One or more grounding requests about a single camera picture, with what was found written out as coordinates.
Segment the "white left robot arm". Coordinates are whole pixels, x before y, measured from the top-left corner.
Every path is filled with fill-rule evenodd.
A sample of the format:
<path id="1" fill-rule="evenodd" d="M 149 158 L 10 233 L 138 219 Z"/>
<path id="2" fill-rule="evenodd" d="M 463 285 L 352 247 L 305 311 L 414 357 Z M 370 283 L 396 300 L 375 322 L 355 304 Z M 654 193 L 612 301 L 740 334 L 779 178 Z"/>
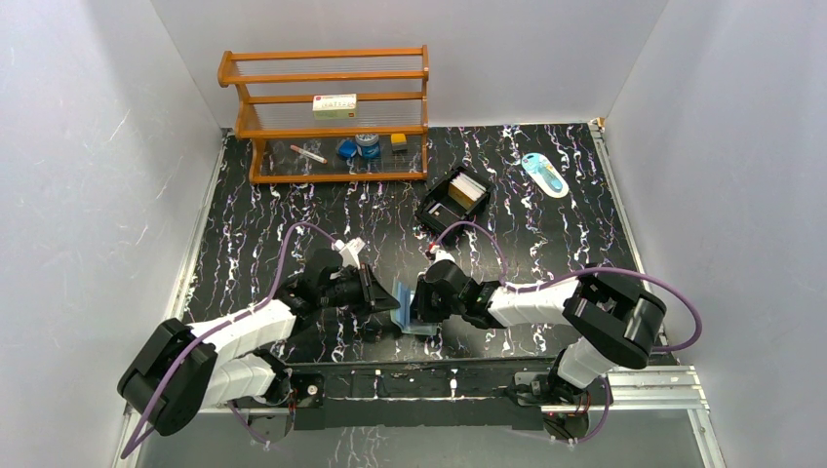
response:
<path id="1" fill-rule="evenodd" d="M 162 322 L 121 376 L 117 392 L 161 436 L 180 431 L 200 410 L 227 402 L 259 397 L 279 406 L 290 397 L 291 373 L 263 346 L 298 334 L 327 309 L 371 315 L 399 306 L 356 254 L 321 249 L 260 304 L 208 322 Z"/>

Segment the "mint green card holder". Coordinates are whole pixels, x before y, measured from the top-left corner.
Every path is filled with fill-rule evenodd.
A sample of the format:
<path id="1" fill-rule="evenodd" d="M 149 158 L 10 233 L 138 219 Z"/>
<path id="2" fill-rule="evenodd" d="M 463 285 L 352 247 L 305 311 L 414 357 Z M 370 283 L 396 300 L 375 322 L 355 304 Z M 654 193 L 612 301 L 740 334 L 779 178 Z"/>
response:
<path id="1" fill-rule="evenodd" d="M 390 312 L 390 319 L 402 333 L 420 336 L 432 336 L 437 333 L 437 324 L 423 323 L 414 316 L 412 312 L 414 289 L 404 283 L 395 281 L 393 295 L 400 306 Z"/>

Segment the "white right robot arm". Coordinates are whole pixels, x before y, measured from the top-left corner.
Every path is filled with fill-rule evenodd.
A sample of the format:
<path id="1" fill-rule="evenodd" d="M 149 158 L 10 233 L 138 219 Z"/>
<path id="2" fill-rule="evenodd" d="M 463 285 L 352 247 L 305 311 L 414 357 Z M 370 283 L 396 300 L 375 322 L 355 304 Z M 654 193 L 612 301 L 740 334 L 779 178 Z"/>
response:
<path id="1" fill-rule="evenodd" d="M 575 403 L 599 376 L 615 367 L 647 366 L 667 308 L 635 277 L 591 267 L 549 287 L 477 282 L 450 259 L 421 274 L 404 332 L 430 331 L 452 315 L 482 330 L 567 323 L 580 335 L 561 351 L 549 374 L 515 381 L 506 394 L 524 406 Z"/>

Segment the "black card storage box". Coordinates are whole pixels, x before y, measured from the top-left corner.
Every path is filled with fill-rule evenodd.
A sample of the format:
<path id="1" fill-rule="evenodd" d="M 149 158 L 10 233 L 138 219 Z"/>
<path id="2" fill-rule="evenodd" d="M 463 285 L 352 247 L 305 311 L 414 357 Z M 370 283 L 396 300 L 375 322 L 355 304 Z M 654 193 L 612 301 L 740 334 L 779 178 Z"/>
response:
<path id="1" fill-rule="evenodd" d="M 486 189 L 486 194 L 470 209 L 464 209 L 448 193 L 449 182 L 460 172 L 467 173 Z M 464 165 L 456 165 L 426 191 L 414 211 L 414 218 L 429 231 L 439 234 L 455 222 L 476 220 L 487 209 L 492 192 L 493 183 L 488 178 Z"/>

